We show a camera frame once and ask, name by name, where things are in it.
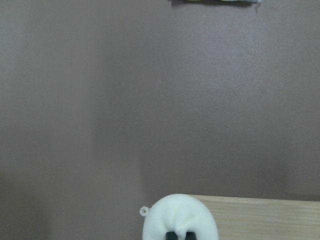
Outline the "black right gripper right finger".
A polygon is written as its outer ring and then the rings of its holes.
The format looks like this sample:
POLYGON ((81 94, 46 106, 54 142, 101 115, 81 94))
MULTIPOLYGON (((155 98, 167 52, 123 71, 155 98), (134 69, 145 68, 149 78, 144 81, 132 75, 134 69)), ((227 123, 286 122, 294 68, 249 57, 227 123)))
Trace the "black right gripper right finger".
POLYGON ((195 232, 187 232, 185 236, 185 240, 196 240, 195 232))

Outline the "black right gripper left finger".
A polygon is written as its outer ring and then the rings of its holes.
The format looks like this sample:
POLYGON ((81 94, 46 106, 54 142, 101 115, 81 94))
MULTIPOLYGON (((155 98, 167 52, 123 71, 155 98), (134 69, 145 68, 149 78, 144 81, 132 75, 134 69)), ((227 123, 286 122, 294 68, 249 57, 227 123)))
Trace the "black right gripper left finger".
POLYGON ((166 240, 177 240, 177 234, 174 231, 169 231, 165 234, 166 240))

